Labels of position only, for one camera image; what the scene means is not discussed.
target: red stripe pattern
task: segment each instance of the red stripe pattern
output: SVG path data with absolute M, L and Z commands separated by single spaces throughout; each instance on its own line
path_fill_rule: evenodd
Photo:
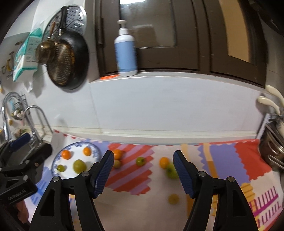
M 106 187 L 116 192 L 130 192 L 132 195 L 145 194 L 150 190 L 148 183 L 151 181 L 149 175 L 152 174 L 150 167 L 153 166 L 152 145 L 134 145 L 134 144 L 109 144 L 109 150 L 122 150 L 124 155 L 120 160 L 121 168 L 112 169 L 106 182 Z M 136 165 L 137 157 L 144 157 L 146 164 L 142 167 Z

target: green apple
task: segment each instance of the green apple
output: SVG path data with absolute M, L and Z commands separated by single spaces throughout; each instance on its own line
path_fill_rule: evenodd
M 115 160 L 113 163 L 113 167 L 115 169 L 119 169 L 122 166 L 122 163 L 119 160 Z
M 136 164 L 141 167 L 146 164 L 146 159 L 140 156 L 136 159 Z
M 169 178 L 178 179 L 178 174 L 173 163 L 168 164 L 166 173 Z

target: robotic claw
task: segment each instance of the robotic claw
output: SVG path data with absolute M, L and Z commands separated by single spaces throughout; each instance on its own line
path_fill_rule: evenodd
M 249 204 L 233 177 L 222 180 L 198 171 L 180 150 L 174 153 L 173 162 L 185 192 L 195 199 L 183 231 L 205 231 L 213 195 L 218 195 L 214 231 L 258 230 Z M 29 231 L 74 231 L 69 194 L 75 195 L 82 231 L 104 231 L 93 199 L 103 192 L 113 163 L 114 155 L 107 151 L 90 171 L 64 180 L 53 177 L 37 206 Z

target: plate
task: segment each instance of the plate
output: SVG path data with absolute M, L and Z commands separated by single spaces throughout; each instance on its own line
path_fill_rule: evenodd
M 90 156 L 84 155 L 83 149 L 85 147 L 88 147 L 92 150 L 92 154 Z M 69 160 L 61 158 L 61 153 L 63 150 L 69 150 L 71 152 L 72 157 Z M 78 159 L 84 161 L 87 165 L 87 170 L 90 170 L 94 163 L 99 162 L 101 160 L 101 151 L 96 145 L 84 141 L 76 142 L 66 146 L 56 155 L 52 162 L 52 176 L 60 176 L 62 179 L 76 177 L 78 174 L 75 173 L 75 171 L 73 170 L 73 163 L 75 160 Z M 66 168 L 64 172 L 59 172 L 57 170 L 57 166 L 59 164 L 62 164 Z

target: screw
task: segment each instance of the screw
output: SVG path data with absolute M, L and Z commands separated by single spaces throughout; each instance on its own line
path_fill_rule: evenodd
M 52 180 L 53 180 L 54 182 L 59 181 L 59 176 L 53 177 Z
M 89 171 L 83 171 L 83 172 L 81 173 L 81 175 L 82 175 L 82 176 L 88 176 L 88 175 L 89 175 Z
M 229 177 L 228 177 L 228 181 L 230 181 L 230 182 L 234 182 L 234 181 L 235 181 L 235 178 L 234 178 L 234 177 L 232 177 L 232 176 L 229 176 Z
M 205 176 L 206 176 L 206 172 L 204 172 L 204 171 L 199 171 L 199 172 L 198 172 L 198 175 L 201 176 L 201 177 L 205 177 Z

